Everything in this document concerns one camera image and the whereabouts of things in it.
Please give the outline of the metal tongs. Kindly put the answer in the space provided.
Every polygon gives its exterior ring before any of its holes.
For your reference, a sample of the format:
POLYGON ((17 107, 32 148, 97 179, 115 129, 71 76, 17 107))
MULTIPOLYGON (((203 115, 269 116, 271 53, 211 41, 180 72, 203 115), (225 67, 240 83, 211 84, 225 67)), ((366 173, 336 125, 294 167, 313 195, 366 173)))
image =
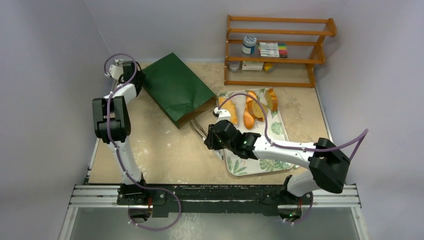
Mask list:
MULTIPOLYGON (((206 131, 203 129, 203 127, 199 124, 199 122, 196 119, 189 121, 190 127, 200 136, 202 141, 204 142, 207 137, 206 131)), ((221 160, 224 160, 224 153, 222 150, 213 150, 214 154, 221 160)))

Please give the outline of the yellow fake bread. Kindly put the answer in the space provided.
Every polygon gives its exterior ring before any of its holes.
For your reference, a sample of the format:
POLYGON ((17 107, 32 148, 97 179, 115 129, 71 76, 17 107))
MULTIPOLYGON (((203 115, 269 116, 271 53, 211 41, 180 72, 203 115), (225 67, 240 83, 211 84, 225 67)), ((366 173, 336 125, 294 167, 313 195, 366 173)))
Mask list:
MULTIPOLYGON (((222 103, 226 100, 225 97, 218 97, 218 107, 222 105, 222 103)), ((226 103, 223 104, 223 106, 220 109, 227 110, 230 113, 230 122, 234 125, 238 124, 238 117, 237 117, 237 109, 236 105, 233 103, 232 100, 228 100, 226 103)))

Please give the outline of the fake baguette bread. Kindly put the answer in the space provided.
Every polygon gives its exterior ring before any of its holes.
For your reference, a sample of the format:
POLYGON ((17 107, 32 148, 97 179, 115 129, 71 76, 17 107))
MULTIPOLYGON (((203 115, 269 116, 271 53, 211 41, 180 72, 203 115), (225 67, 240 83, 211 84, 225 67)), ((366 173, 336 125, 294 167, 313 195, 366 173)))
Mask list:
POLYGON ((249 113, 248 111, 248 103, 251 102, 253 99, 251 97, 245 98, 245 109, 243 113, 243 123, 246 129, 251 130, 254 127, 255 124, 255 118, 249 113))

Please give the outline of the brown speckled bread slice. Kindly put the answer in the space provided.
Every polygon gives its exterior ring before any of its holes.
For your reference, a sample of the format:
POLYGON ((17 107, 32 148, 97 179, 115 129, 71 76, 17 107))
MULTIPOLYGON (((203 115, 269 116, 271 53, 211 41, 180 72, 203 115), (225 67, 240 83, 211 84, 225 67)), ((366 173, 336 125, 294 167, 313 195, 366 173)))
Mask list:
POLYGON ((250 114, 256 118, 259 119, 261 122, 265 120, 265 117, 267 116, 267 107, 263 103, 257 103, 255 100, 252 100, 250 102, 250 114))

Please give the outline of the green paper bag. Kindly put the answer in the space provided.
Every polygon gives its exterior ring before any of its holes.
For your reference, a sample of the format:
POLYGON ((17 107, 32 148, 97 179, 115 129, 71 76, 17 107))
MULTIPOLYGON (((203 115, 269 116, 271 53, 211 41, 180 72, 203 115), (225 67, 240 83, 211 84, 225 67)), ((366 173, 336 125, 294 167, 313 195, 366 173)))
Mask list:
POLYGON ((217 95, 174 53, 142 71, 145 91, 178 129, 216 106, 217 95))

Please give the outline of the orange fake bread slice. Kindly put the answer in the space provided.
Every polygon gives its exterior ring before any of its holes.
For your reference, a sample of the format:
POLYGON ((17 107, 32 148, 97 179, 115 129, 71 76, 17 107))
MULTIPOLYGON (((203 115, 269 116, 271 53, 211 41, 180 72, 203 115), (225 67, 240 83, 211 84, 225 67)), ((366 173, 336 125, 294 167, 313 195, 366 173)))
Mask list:
POLYGON ((278 98, 273 88, 269 88, 264 92, 264 97, 267 102, 267 107, 270 111, 274 112, 278 110, 278 98))

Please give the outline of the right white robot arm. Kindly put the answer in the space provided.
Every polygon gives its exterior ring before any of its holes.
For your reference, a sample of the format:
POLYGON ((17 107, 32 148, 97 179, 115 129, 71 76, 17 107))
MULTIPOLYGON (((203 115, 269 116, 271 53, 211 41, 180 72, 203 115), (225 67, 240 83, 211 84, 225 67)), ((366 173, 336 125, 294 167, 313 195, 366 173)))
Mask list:
POLYGON ((204 144, 209 150, 229 150, 242 159, 275 160, 298 165, 306 171, 288 176, 280 196, 288 204, 314 190, 343 192, 351 160, 329 139, 290 142, 268 139, 254 132, 241 132, 228 120, 210 124, 204 144))

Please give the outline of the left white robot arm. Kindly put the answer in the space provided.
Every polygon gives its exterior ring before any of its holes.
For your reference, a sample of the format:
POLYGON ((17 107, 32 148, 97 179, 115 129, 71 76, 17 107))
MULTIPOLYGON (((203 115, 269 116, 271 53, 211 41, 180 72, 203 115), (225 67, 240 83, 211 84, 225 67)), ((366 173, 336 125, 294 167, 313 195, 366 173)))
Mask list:
POLYGON ((131 121, 127 104, 137 97, 143 86, 145 74, 138 62, 118 60, 110 67, 121 69, 115 92, 92 100, 93 128, 97 138, 111 149, 120 168, 121 184, 118 202, 146 203, 149 191, 138 168, 130 145, 131 121))

